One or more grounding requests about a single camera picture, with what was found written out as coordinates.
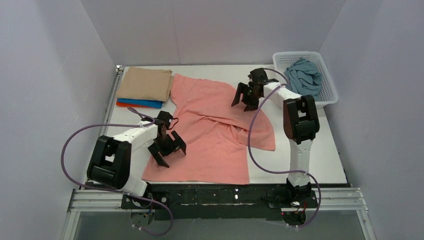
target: stack of folded cloth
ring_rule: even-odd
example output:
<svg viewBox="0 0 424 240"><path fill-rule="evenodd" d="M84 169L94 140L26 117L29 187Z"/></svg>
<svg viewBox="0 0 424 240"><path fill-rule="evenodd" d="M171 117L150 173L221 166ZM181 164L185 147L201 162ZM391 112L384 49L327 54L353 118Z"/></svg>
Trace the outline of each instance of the stack of folded cloth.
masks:
<svg viewBox="0 0 424 240"><path fill-rule="evenodd" d="M170 96L174 81L171 73L171 70L130 67L116 92L116 105L160 109Z"/></svg>

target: blue folded cloth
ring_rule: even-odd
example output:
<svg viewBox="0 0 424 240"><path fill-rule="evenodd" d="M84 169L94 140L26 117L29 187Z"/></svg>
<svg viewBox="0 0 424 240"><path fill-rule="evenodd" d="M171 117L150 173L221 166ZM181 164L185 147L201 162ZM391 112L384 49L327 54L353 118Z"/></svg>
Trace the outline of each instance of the blue folded cloth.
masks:
<svg viewBox="0 0 424 240"><path fill-rule="evenodd" d="M284 74L290 80L288 89L292 92L304 95L312 95L316 102L321 101L321 81L323 76L315 63L301 57L288 67Z"/></svg>
<svg viewBox="0 0 424 240"><path fill-rule="evenodd" d="M162 102L161 101L154 101L154 100L138 100L138 99L129 99L129 98L118 98L117 100L119 103L123 104L135 104L135 105L142 105L145 107L160 109L162 108Z"/></svg>

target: metal frame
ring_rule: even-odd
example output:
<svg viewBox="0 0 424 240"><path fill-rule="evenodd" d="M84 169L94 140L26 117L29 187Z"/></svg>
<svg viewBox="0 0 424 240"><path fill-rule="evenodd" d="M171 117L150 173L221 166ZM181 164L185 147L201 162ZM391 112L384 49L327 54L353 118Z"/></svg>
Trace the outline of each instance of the metal frame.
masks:
<svg viewBox="0 0 424 240"><path fill-rule="evenodd" d="M116 66L116 77L113 81L107 105L103 114L103 123L108 123L114 107L115 94L124 72L120 65ZM102 127L98 135L104 135L107 127ZM368 208L360 188L326 187L321 188L320 211L356 211L362 232L366 240L375 240L373 228L368 217ZM62 233L62 240L73 240L77 232L81 212L146 212L147 209L121 209L123 195L116 192L97 190L74 190L69 202L67 218ZM282 208L281 211L292 211L292 208Z"/></svg>

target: folded cloth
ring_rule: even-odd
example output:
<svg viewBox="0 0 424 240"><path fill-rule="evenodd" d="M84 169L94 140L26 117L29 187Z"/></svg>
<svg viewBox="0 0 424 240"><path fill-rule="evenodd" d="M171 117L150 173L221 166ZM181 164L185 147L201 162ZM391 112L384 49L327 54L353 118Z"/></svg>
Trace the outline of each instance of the folded cloth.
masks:
<svg viewBox="0 0 424 240"><path fill-rule="evenodd" d="M119 99L155 100L166 102L174 77L171 70L130 67L116 92Z"/></svg>
<svg viewBox="0 0 424 240"><path fill-rule="evenodd" d="M287 87L292 92L304 95L312 95L315 101L321 101L321 81L323 77L315 63L301 57L298 61L288 67L284 74L288 77L290 84Z"/></svg>
<svg viewBox="0 0 424 240"><path fill-rule="evenodd" d="M122 102L116 102L116 105L119 107L132 107L132 108L150 108L149 106L142 106L142 105L136 105L131 103L122 103Z"/></svg>
<svg viewBox="0 0 424 240"><path fill-rule="evenodd" d="M162 108L161 101L118 98L116 102L123 103L123 104L134 104L134 105L145 106L145 107L155 108L155 109Z"/></svg>
<svg viewBox="0 0 424 240"><path fill-rule="evenodd" d="M246 145L254 111L243 104L231 107L236 94L228 83L175 75L171 99L176 105L171 123L187 145L186 153L176 151L164 159L170 168L159 166L150 157L142 179L154 182L199 181L221 184L248 184ZM274 129L260 111L253 125L250 145L273 151Z"/></svg>

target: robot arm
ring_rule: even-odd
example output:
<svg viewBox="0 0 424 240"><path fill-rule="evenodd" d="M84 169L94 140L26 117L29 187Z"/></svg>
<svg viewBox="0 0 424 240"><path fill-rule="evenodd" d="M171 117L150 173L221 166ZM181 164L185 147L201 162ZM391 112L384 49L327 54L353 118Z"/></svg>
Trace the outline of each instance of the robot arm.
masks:
<svg viewBox="0 0 424 240"><path fill-rule="evenodd" d="M130 175L131 154L152 140L153 144L148 150L160 166L169 168L163 157L179 149L186 154L186 144L177 132L171 132L175 140L166 133L173 119L169 112L160 111L154 124L131 128L112 137L100 136L88 165L88 179L143 197L149 184L139 177ZM140 125L149 123L148 120L142 119Z"/></svg>
<svg viewBox="0 0 424 240"><path fill-rule="evenodd" d="M248 77L248 85L238 84L231 106L238 104L243 94L242 102L246 104L244 111L257 110L259 98L279 88L269 99L283 109L283 128L290 144L290 170L308 172L312 142L320 129L314 98L280 87L277 80L268 79L263 68L251 71ZM301 172L289 173L286 185L291 201L309 196L312 191L310 178Z"/></svg>

